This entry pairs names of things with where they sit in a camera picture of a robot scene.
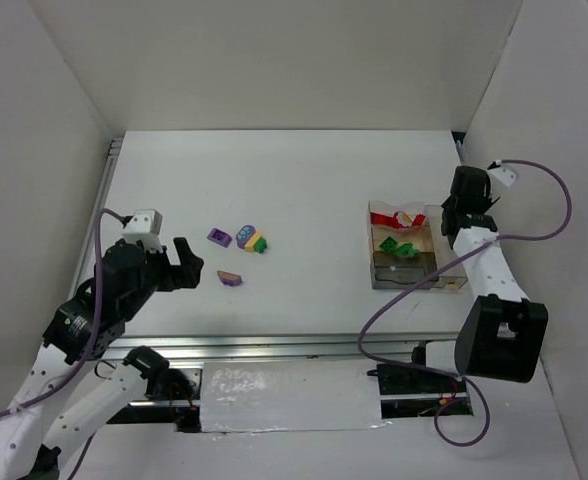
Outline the small red lego brick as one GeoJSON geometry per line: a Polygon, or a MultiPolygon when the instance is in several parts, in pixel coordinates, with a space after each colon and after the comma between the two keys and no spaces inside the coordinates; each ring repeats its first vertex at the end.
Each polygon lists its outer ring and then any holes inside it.
{"type": "Polygon", "coordinates": [[[412,221],[412,226],[421,226],[424,223],[425,219],[426,217],[423,214],[416,215],[412,221]]]}

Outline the purple round flower lego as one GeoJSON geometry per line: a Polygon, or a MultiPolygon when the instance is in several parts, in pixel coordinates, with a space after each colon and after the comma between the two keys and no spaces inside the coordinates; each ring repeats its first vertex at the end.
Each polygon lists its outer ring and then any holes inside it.
{"type": "Polygon", "coordinates": [[[236,234],[236,243],[240,249],[244,249],[246,243],[256,233],[256,229],[253,225],[244,225],[236,234]]]}

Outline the yellow half round lego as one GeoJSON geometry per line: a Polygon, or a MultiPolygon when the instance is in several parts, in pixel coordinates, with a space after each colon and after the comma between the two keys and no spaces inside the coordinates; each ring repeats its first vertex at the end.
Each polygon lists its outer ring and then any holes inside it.
{"type": "Polygon", "coordinates": [[[259,231],[255,231],[245,242],[244,250],[250,253],[257,252],[258,245],[262,239],[262,234],[259,231]]]}

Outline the small green lego brick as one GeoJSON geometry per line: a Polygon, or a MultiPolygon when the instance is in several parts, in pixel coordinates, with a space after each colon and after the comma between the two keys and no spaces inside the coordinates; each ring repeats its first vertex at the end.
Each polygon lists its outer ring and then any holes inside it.
{"type": "Polygon", "coordinates": [[[260,237],[256,240],[256,242],[254,243],[254,252],[258,253],[258,254],[262,254],[265,252],[265,250],[267,249],[268,244],[267,241],[265,240],[264,237],[260,237]]]}

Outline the green square lego brick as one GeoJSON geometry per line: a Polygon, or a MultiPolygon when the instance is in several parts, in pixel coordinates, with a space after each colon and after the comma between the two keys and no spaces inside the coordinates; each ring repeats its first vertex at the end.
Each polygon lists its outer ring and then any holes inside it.
{"type": "Polygon", "coordinates": [[[399,257],[405,257],[405,256],[411,257],[411,256],[414,256],[416,254],[416,252],[417,252],[417,250],[414,248],[412,242],[400,244],[393,251],[393,253],[399,257]]]}
{"type": "Polygon", "coordinates": [[[384,252],[394,252],[398,248],[398,242],[391,236],[388,236],[380,245],[379,248],[384,252]]]}

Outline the red curved lego brick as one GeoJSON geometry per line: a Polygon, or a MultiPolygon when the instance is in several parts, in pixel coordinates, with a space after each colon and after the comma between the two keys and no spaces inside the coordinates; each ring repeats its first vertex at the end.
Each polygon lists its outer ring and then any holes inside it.
{"type": "Polygon", "coordinates": [[[398,221],[398,214],[395,213],[393,215],[384,215],[377,212],[370,213],[370,223],[372,225],[381,225],[387,226],[390,228],[398,229],[401,227],[401,224],[398,221]]]}

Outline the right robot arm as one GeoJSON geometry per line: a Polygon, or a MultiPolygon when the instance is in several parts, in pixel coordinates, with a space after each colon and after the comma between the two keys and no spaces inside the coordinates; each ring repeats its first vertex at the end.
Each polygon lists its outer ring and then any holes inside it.
{"type": "Polygon", "coordinates": [[[493,203],[488,172],[456,168],[442,204],[441,233],[463,265],[474,303],[455,343],[455,366],[461,375],[527,383],[536,369],[548,311],[530,301],[512,275],[488,214],[493,203]]]}

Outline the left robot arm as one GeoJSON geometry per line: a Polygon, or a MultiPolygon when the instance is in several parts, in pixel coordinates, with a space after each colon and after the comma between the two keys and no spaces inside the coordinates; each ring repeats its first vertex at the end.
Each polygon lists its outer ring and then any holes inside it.
{"type": "Polygon", "coordinates": [[[65,406],[153,294],[198,286],[203,260],[185,238],[173,243],[176,265],[165,248],[149,251],[140,241],[117,241],[57,309],[26,380],[0,412],[0,479],[58,478],[77,448],[140,397],[193,400],[193,384],[184,374],[157,351],[138,346],[96,390],[65,406]]]}

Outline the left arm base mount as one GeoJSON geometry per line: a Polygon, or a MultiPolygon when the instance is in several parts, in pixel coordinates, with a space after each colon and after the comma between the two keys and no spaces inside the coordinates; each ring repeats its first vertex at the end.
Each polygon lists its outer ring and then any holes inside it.
{"type": "Polygon", "coordinates": [[[200,433],[201,368],[172,369],[170,381],[153,397],[131,401],[109,425],[165,425],[180,433],[200,433]]]}

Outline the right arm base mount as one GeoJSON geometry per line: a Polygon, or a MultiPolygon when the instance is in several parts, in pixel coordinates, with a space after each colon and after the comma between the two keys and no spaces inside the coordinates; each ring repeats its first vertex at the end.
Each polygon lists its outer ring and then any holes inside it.
{"type": "MultiPolygon", "coordinates": [[[[453,341],[380,341],[366,345],[375,356],[450,372],[455,370],[454,346],[453,341]]],[[[385,420],[432,417],[450,402],[455,404],[446,409],[445,415],[473,413],[467,387],[461,380],[380,361],[367,371],[367,376],[378,383],[381,417],[385,420]]]]}

